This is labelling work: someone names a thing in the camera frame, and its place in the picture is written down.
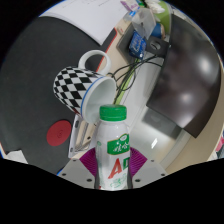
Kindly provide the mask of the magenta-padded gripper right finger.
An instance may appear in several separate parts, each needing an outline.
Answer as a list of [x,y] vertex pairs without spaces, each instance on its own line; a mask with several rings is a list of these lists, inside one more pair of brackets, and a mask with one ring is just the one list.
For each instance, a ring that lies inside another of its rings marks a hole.
[[146,186],[167,175],[163,167],[155,160],[147,159],[137,149],[130,148],[128,188],[135,189]]

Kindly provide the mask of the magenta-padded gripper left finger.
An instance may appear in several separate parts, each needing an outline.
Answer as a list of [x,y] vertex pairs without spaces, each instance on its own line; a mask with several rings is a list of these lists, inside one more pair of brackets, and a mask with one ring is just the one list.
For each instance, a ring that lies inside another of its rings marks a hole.
[[58,176],[78,186],[97,189],[99,178],[95,149],[78,153],[58,172]]

